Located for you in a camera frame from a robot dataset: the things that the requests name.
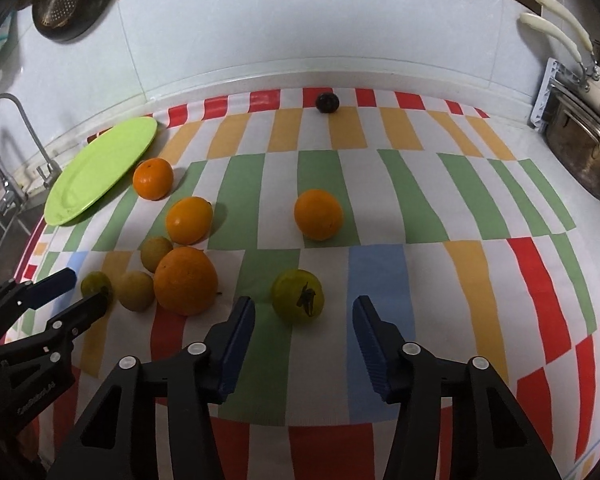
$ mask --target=yellow stripe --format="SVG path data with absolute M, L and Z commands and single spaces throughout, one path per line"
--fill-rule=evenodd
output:
M 223 158 L 235 155 L 247 127 L 251 114 L 228 115 L 218 126 L 216 136 L 211 141 L 206 158 Z
M 447 133 L 459 146 L 463 155 L 482 156 L 480 150 L 475 147 L 475 144 L 469 140 L 469 137 L 466 136 L 464 131 L 460 129 L 460 126 L 456 124 L 456 122 L 449 116 L 448 113 L 430 111 L 429 115 L 447 131 Z
M 502 139 L 487 124 L 487 121 L 482 117 L 471 116 L 467 116 L 466 120 L 478 132 L 478 135 L 482 137 L 482 140 L 490 147 L 497 158 L 500 160 L 516 160 L 513 153 L 507 148 L 507 145 L 502 142 Z
M 202 124 L 202 121 L 187 123 L 181 126 L 176 134 L 164 145 L 159 156 L 172 166 L 175 166 L 184 153 L 184 150 L 187 149 L 187 146 L 200 129 L 200 124 Z
M 394 150 L 422 150 L 407 113 L 401 108 L 380 108 L 384 131 Z
M 301 121 L 302 108 L 276 110 L 267 151 L 294 152 L 297 150 Z
M 593 461 L 596 457 L 595 453 L 591 453 L 589 458 L 584 461 L 584 465 L 582 466 L 582 472 L 580 473 L 580 480 L 584 480 L 584 478 L 591 472 L 593 468 Z
M 366 148 L 365 133 L 358 117 L 358 109 L 353 106 L 343 106 L 337 113 L 329 114 L 329 134 L 331 148 L 334 150 Z
M 48 244 L 46 242 L 38 242 L 35 249 L 33 249 L 33 255 L 42 256 L 45 253 L 47 246 Z
M 114 289 L 120 276 L 126 272 L 126 266 L 128 266 L 132 254 L 133 251 L 112 251 L 104 257 L 102 272 L 109 277 Z M 120 306 L 117 306 L 117 303 L 115 301 L 109 307 L 107 313 L 91 325 L 91 328 L 84 334 L 80 369 L 92 377 L 97 377 L 100 371 L 102 356 L 104 354 L 104 343 L 107 338 L 107 324 L 109 323 L 109 317 L 113 309 L 120 308 Z
M 487 358 L 505 383 L 509 382 L 498 306 L 489 279 L 489 265 L 480 241 L 444 242 L 456 266 L 469 304 L 478 354 Z

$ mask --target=yellow-green fruit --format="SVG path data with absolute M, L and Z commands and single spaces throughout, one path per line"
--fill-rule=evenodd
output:
M 149 272 L 155 272 L 160 260 L 173 251 L 173 244 L 164 236 L 149 238 L 140 247 L 140 261 Z
M 107 295 L 107 303 L 111 304 L 113 301 L 113 286 L 104 272 L 93 270 L 80 282 L 80 292 L 84 298 L 100 292 L 103 288 Z
M 130 270 L 116 283 L 116 294 L 123 307 L 142 312 L 154 302 L 154 280 L 142 270 Z
M 271 304 L 287 323 L 311 321 L 320 316 L 324 307 L 322 285 L 306 270 L 286 270 L 271 286 Z

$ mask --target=oval green plate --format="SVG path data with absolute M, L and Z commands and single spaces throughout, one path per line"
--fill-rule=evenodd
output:
M 51 188 L 45 222 L 66 224 L 97 202 L 142 156 L 157 127 L 154 118 L 137 117 L 117 124 L 88 144 Z

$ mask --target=striped tablecloth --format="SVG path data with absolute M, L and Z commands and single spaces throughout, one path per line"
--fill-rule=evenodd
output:
M 42 456 L 53 460 L 121 357 L 170 356 L 248 295 L 256 327 L 238 386 L 212 407 L 228 480 L 380 479 L 397 407 L 373 393 L 352 329 L 350 306 L 367 294 L 383 319 L 437 356 L 487 357 L 561 474 L 583 476 L 600 456 L 600 285 L 552 184 L 532 159 L 518 160 L 515 143 L 481 110 L 334 89 L 341 106 L 327 116 L 314 108 L 323 90 L 251 92 L 157 112 L 160 134 L 148 155 L 175 168 L 170 197 L 139 200 L 126 178 L 75 224 L 41 227 L 25 278 L 63 267 L 78 280 L 97 269 L 115 278 L 142 268 L 138 248 L 166 234 L 174 202 L 202 196 L 214 204 L 214 224 L 197 247 L 222 291 L 213 309 L 190 318 L 116 304 L 78 338 L 78 381 L 40 416 Z M 345 213 L 324 243 L 303 238 L 293 220 L 298 194 L 311 188 L 333 193 Z M 272 312 L 268 291 L 295 267 L 319 277 L 326 306 L 310 326 L 291 329 Z M 78 297 L 27 312 L 10 338 L 42 330 Z M 170 478 L 167 408 L 157 409 L 160 470 Z M 445 480 L 449 403 L 442 409 Z

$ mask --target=black round fruit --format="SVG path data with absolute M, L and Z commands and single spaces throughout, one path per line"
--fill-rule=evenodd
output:
M 340 100 L 333 92 L 323 92 L 315 100 L 315 107 L 323 114 L 333 114 L 340 107 Z

